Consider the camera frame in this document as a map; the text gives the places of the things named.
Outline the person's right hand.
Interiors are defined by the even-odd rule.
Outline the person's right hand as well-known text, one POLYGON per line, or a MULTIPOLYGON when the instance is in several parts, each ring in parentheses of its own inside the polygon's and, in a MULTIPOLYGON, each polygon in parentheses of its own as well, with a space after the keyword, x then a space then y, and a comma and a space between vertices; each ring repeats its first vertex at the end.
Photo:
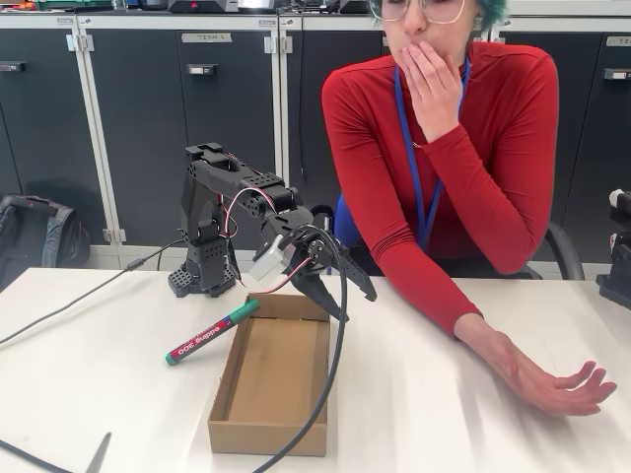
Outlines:
POLYGON ((587 361, 570 376, 545 372, 524 354, 509 337, 499 331, 487 334, 477 353, 526 403, 556 417, 589 416, 617 388, 606 381, 606 370, 587 361))

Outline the person's left hand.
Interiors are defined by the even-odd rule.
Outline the person's left hand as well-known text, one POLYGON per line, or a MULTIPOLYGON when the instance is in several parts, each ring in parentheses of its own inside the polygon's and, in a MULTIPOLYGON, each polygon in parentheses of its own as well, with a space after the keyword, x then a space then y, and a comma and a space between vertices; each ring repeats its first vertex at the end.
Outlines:
POLYGON ((401 59, 416 121, 426 142, 433 143, 459 125, 459 67, 426 41, 404 46, 401 59))

